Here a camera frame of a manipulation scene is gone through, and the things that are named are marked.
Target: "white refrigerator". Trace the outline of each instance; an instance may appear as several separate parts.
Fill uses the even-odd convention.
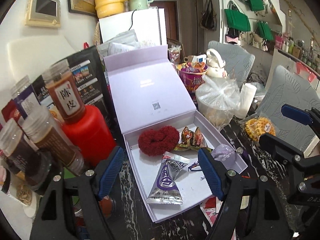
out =
[[[124,12],[99,19],[102,41],[134,29],[138,41],[151,41],[156,46],[167,44],[164,9],[157,7]]]

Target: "red bottle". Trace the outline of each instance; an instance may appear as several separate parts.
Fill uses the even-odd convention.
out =
[[[95,106],[85,108],[85,114],[78,122],[64,124],[62,129],[70,141],[81,149],[84,159],[96,166],[109,156],[116,142],[100,110]]]

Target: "white gift box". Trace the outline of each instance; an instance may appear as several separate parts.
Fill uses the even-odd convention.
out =
[[[181,134],[188,126],[199,127],[208,147],[230,143],[197,110],[180,77],[167,58],[167,46],[148,47],[104,58],[112,99],[124,136],[126,149],[143,202],[153,222],[161,222],[198,205],[212,195],[202,171],[179,173],[177,187],[182,205],[148,204],[162,156],[147,156],[138,146],[139,135],[149,129],[171,125]],[[171,151],[197,161],[197,152]],[[234,170],[241,173],[247,164],[237,155]]]

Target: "red hair scrunchie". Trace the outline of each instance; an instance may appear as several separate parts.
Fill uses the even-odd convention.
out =
[[[164,126],[159,131],[148,130],[143,132],[138,139],[140,150],[149,156],[162,155],[170,152],[178,144],[180,134],[172,126]]]

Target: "yellow pot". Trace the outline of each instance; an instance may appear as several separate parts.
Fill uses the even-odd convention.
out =
[[[124,1],[127,0],[95,0],[98,18],[123,13]]]

